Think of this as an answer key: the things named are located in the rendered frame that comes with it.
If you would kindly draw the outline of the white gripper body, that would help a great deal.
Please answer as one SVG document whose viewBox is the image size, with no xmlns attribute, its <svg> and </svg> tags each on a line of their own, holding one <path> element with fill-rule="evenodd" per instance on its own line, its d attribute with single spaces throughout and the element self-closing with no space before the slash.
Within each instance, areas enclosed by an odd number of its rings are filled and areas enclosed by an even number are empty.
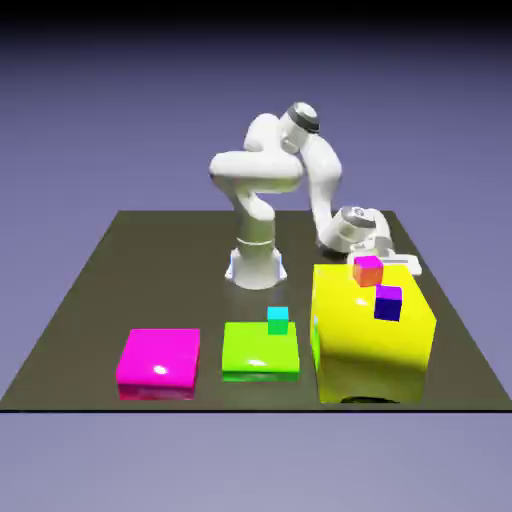
<svg viewBox="0 0 512 512">
<path fill-rule="evenodd" d="M 353 264 L 358 257 L 377 257 L 384 266 L 405 266 L 412 276 L 420 276 L 422 274 L 422 266 L 416 255 L 412 254 L 396 254 L 389 253 L 387 255 L 378 255 L 370 252 L 351 252 L 346 258 L 347 264 Z"/>
</svg>

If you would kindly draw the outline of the small orange cube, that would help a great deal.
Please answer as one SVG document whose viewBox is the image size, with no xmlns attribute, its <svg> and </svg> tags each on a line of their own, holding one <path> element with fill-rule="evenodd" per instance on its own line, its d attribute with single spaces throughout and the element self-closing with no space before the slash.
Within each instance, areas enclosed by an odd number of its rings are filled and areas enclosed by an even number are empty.
<svg viewBox="0 0 512 512">
<path fill-rule="evenodd" d="M 384 266 L 375 255 L 357 256 L 353 262 L 353 278 L 360 287 L 380 285 L 383 279 Z"/>
</svg>

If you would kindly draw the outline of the small blue cube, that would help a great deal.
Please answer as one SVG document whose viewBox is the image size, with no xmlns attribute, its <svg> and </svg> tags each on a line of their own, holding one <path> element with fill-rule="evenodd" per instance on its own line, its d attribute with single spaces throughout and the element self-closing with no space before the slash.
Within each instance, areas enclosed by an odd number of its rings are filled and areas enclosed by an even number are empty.
<svg viewBox="0 0 512 512">
<path fill-rule="evenodd" d="M 387 286 L 379 284 L 376 286 L 374 318 L 378 320 L 394 321 L 400 320 L 402 309 L 403 293 L 399 286 Z"/>
</svg>

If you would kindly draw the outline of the small green cube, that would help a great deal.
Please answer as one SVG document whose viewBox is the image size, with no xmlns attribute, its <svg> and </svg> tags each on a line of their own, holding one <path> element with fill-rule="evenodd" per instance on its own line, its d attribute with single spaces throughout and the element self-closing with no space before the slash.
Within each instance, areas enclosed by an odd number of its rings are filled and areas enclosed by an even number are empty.
<svg viewBox="0 0 512 512">
<path fill-rule="evenodd" d="M 286 335 L 289 325 L 289 309 L 284 306 L 267 308 L 267 328 L 269 335 Z"/>
</svg>

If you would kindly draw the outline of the large yellow box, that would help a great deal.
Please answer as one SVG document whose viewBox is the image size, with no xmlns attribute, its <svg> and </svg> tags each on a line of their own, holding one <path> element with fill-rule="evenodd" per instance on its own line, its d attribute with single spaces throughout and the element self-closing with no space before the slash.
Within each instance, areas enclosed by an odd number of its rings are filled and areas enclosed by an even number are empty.
<svg viewBox="0 0 512 512">
<path fill-rule="evenodd" d="M 422 399 L 436 317 L 405 266 L 384 266 L 381 284 L 402 288 L 398 322 L 374 318 L 376 286 L 360 287 L 351 265 L 313 267 L 310 343 L 323 404 Z"/>
</svg>

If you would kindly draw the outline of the large green box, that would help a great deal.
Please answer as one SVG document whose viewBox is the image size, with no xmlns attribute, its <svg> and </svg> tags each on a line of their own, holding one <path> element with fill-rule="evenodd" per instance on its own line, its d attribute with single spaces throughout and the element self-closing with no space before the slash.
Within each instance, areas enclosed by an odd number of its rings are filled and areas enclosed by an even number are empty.
<svg viewBox="0 0 512 512">
<path fill-rule="evenodd" d="M 266 322 L 227 322 L 221 369 L 225 382 L 298 381 L 295 323 L 288 323 L 286 334 L 270 334 Z"/>
</svg>

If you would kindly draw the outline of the large magenta box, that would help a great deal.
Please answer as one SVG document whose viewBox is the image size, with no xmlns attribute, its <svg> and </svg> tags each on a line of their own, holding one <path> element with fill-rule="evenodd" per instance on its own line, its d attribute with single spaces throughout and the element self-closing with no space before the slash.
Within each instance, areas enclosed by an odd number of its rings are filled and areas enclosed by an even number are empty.
<svg viewBox="0 0 512 512">
<path fill-rule="evenodd" d="M 115 377 L 121 400 L 193 400 L 200 330 L 132 329 Z"/>
</svg>

